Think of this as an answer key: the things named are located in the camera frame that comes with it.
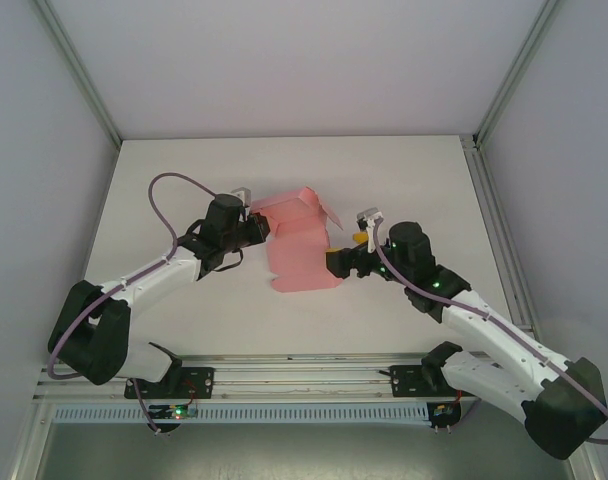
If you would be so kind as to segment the aluminium frame post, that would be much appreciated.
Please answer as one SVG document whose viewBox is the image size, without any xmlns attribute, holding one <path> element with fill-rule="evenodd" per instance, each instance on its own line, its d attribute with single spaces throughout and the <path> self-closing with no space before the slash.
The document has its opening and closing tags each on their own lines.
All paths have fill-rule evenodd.
<svg viewBox="0 0 608 480">
<path fill-rule="evenodd" d="M 28 2 L 50 37 L 55 50 L 72 76 L 85 103 L 115 149 L 120 150 L 123 137 L 52 0 L 28 0 Z"/>
<path fill-rule="evenodd" d="M 565 3 L 566 0 L 543 0 L 535 19 L 473 135 L 474 144 L 478 150 L 484 149 L 490 141 L 504 111 L 510 104 L 515 91 Z"/>
</svg>

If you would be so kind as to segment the pink paper box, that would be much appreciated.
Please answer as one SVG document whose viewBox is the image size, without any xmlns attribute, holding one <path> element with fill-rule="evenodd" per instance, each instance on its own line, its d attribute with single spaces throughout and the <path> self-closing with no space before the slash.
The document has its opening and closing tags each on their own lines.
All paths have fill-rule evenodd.
<svg viewBox="0 0 608 480">
<path fill-rule="evenodd" d="M 269 224 L 271 239 L 266 252 L 275 291 L 325 290 L 342 283 L 326 266 L 330 248 L 327 223 L 340 226 L 341 222 L 313 189 L 302 187 L 255 200 L 251 211 Z"/>
</svg>

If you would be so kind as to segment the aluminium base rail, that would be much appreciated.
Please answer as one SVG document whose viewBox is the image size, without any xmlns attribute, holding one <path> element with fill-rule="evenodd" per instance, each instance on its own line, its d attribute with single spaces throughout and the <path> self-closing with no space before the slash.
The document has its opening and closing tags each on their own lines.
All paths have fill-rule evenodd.
<svg viewBox="0 0 608 480">
<path fill-rule="evenodd" d="M 215 370 L 210 403 L 368 402 L 393 399 L 392 365 L 418 365 L 422 353 L 192 356 L 187 367 Z"/>
</svg>

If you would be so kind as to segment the aluminium table side rail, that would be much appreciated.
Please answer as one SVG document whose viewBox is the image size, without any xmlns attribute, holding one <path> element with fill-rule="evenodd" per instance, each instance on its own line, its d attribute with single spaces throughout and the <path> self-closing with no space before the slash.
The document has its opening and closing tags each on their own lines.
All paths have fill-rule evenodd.
<svg viewBox="0 0 608 480">
<path fill-rule="evenodd" d="M 535 334 L 532 301 L 486 159 L 472 135 L 460 136 L 460 144 L 490 240 L 511 319 L 521 330 Z"/>
</svg>

